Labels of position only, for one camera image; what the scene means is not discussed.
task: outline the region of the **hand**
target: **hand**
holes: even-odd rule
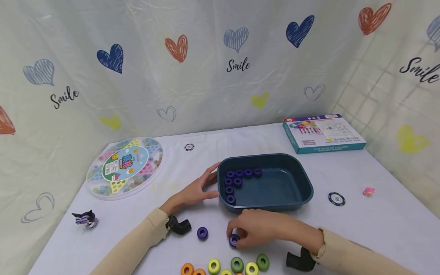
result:
[[[182,191],[170,197],[160,209],[167,213],[168,216],[172,216],[184,206],[195,205],[210,198],[217,198],[219,196],[218,191],[204,192],[203,189],[217,182],[217,171],[213,171],[219,165],[220,162],[209,167],[203,175],[186,186]]]
[[[279,229],[286,226],[290,217],[286,214],[264,211],[260,209],[245,209],[236,219],[227,224],[226,236],[232,234],[234,228],[240,240],[237,248],[259,246],[280,238]]]

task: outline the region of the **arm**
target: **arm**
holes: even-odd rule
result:
[[[205,199],[218,197],[217,191],[204,192],[203,188],[216,182],[219,163],[209,167],[205,173],[182,191],[170,197],[160,208],[150,214],[122,240],[120,240],[90,275],[130,275],[134,272],[147,251],[168,234],[165,227],[168,217],[187,205],[194,205]]]
[[[273,239],[291,241],[306,248],[319,264],[344,275],[414,275],[415,273],[371,249],[331,231],[315,228],[286,214],[244,210],[229,222],[227,236],[237,228],[237,248],[267,243]]]

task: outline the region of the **black curved connector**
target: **black curved connector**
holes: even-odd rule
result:
[[[176,216],[171,216],[169,218],[166,227],[178,235],[185,235],[191,230],[190,221],[184,220],[183,222],[179,223]]]
[[[304,247],[301,247],[301,257],[287,252],[286,266],[288,268],[295,268],[300,271],[310,272],[315,267],[315,264],[316,262],[310,256],[310,252]]]

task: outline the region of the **toy box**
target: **toy box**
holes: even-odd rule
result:
[[[282,126],[297,154],[360,150],[366,144],[340,114],[286,118]]]

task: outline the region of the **beige sleeve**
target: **beige sleeve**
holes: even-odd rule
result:
[[[311,254],[319,264],[344,275],[415,275],[387,257],[349,241],[338,234],[319,228],[324,234],[324,245],[318,255]]]
[[[90,275],[131,275],[149,248],[166,237],[168,220],[159,208],[153,210],[110,250]]]

